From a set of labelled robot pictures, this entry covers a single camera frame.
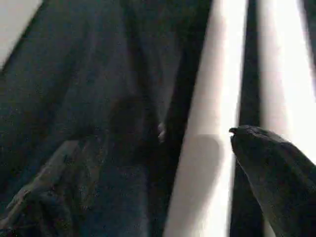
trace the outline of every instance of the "white surface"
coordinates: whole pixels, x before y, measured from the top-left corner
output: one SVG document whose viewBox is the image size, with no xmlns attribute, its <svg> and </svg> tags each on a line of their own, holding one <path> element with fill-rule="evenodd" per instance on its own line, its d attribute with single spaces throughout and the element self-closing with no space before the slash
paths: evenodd
<svg viewBox="0 0 316 237">
<path fill-rule="evenodd" d="M 300 0 L 261 0 L 258 9 L 264 127 L 316 163 L 314 69 L 303 6 Z M 274 236 L 267 224 L 266 236 Z"/>
<path fill-rule="evenodd" d="M 40 4 L 41 0 L 0 0 L 0 70 Z"/>
<path fill-rule="evenodd" d="M 212 5 L 165 237 L 229 236 L 246 5 Z"/>
</svg>

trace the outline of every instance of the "white wall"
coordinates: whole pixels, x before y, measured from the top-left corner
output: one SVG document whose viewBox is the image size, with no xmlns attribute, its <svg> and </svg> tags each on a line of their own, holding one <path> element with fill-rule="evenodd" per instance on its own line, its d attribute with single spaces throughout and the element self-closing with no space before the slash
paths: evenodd
<svg viewBox="0 0 316 237">
<path fill-rule="evenodd" d="M 0 0 L 0 69 L 41 2 L 41 0 Z"/>
</svg>

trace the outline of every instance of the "wrinkled fabric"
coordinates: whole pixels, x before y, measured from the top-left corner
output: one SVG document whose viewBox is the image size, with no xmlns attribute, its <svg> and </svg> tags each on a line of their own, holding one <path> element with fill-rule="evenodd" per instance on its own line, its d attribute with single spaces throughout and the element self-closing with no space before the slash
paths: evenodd
<svg viewBox="0 0 316 237">
<path fill-rule="evenodd" d="M 315 236 L 316 166 L 273 132 L 248 125 L 230 132 L 233 151 L 276 236 Z"/>
<path fill-rule="evenodd" d="M 65 141 L 96 136 L 104 165 L 79 231 L 161 236 L 209 6 L 45 1 L 1 72 L 1 213 Z"/>
</svg>

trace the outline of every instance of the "dark fabric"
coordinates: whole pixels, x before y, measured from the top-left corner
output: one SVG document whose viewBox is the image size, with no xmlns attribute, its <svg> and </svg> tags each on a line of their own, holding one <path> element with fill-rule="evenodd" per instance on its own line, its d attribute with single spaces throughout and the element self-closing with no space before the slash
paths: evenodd
<svg viewBox="0 0 316 237">
<path fill-rule="evenodd" d="M 209 6 L 45 1 L 0 75 L 0 211 L 64 141 L 93 135 L 107 143 L 107 192 L 99 190 L 80 231 L 161 236 Z"/>
<path fill-rule="evenodd" d="M 248 125 L 231 132 L 233 151 L 276 236 L 315 236 L 316 166 L 273 132 Z"/>
</svg>

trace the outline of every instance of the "blurry dark object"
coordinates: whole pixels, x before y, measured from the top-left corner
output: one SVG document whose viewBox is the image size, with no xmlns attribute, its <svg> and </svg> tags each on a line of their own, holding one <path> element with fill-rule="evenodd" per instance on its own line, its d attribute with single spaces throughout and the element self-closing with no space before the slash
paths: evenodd
<svg viewBox="0 0 316 237">
<path fill-rule="evenodd" d="M 314 164 L 273 132 L 248 125 L 230 132 L 233 151 L 276 236 L 316 236 Z"/>
</svg>

